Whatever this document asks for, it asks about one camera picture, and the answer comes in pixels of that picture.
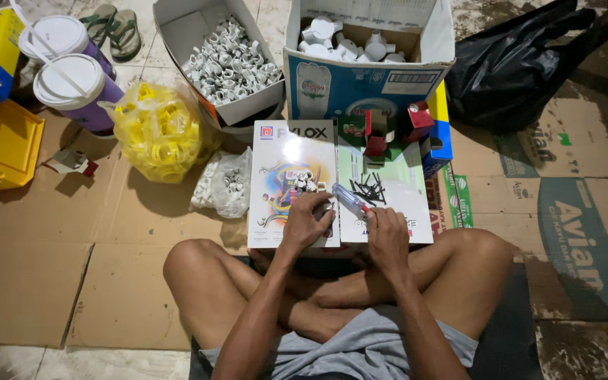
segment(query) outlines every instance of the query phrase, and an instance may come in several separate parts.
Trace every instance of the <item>black mat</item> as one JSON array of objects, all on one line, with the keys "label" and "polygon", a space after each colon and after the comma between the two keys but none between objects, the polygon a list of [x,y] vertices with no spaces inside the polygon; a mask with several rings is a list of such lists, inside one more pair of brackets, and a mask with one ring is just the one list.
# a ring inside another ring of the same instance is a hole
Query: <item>black mat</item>
[{"label": "black mat", "polygon": [[[237,256],[251,265],[247,256]],[[339,277],[356,271],[350,260],[300,258],[295,265],[303,274],[317,278]],[[209,380],[212,367],[198,355],[198,343],[191,342],[189,378]],[[473,380],[478,379],[543,379],[538,364],[536,335],[529,302],[529,287],[524,264],[513,265],[504,298],[496,307],[485,331],[480,335],[473,367]]]}]

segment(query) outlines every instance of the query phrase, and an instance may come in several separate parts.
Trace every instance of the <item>flip-flop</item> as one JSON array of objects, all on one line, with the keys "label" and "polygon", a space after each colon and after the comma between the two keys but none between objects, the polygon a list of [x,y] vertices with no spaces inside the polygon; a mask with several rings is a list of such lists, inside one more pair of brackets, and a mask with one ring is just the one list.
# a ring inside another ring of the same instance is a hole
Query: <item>flip-flop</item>
[{"label": "flip-flop", "polygon": [[142,45],[135,12],[130,9],[117,12],[108,33],[113,60],[128,62],[135,58]]},{"label": "flip-flop", "polygon": [[107,30],[112,25],[116,7],[110,4],[102,4],[88,17],[80,18],[86,26],[86,31],[89,33],[90,39],[98,48],[102,48],[107,38]]}]

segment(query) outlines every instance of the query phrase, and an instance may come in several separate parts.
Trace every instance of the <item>man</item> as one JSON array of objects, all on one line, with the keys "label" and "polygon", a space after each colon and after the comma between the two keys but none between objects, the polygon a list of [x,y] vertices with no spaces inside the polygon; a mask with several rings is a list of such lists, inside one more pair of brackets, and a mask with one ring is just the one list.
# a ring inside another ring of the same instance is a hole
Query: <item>man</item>
[{"label": "man", "polygon": [[264,277],[210,240],[171,250],[164,277],[213,379],[468,378],[512,246],[485,230],[454,229],[409,253],[405,217],[375,208],[367,213],[374,266],[316,281],[292,266],[333,220],[333,211],[319,222],[311,215],[329,197],[303,194],[292,205]]}]

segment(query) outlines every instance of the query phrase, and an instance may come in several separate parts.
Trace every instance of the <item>black plastic bag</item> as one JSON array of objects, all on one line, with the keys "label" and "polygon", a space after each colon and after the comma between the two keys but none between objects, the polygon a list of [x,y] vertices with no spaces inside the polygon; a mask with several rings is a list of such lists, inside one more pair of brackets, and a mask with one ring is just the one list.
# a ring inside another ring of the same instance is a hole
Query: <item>black plastic bag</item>
[{"label": "black plastic bag", "polygon": [[593,9],[576,11],[576,0],[555,0],[457,42],[457,62],[445,78],[452,117],[495,133],[531,125],[592,51],[595,34],[546,45],[589,29],[595,17]]}]

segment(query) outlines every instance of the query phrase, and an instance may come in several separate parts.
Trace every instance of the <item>white bucket lid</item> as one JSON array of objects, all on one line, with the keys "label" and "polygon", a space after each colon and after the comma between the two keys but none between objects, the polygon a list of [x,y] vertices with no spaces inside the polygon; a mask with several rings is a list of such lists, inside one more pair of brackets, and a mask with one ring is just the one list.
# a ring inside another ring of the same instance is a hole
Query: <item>white bucket lid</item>
[{"label": "white bucket lid", "polygon": [[[50,15],[40,18],[33,23],[34,30],[46,39],[51,48],[59,55],[71,53],[81,53],[86,49],[89,43],[89,35],[81,21],[67,15]],[[44,53],[49,59],[53,58],[53,54],[46,49],[36,38],[32,36],[29,26],[22,30],[20,34],[21,40],[27,40],[34,44],[40,52]],[[37,57],[26,44],[19,43],[20,50],[25,56],[36,62],[42,62],[41,58]]]},{"label": "white bucket lid", "polygon": [[34,78],[34,95],[41,103],[60,111],[78,109],[92,103],[105,87],[105,72],[95,59],[83,54],[68,54],[51,60],[79,87],[89,93],[83,97],[49,65],[44,65]]}]

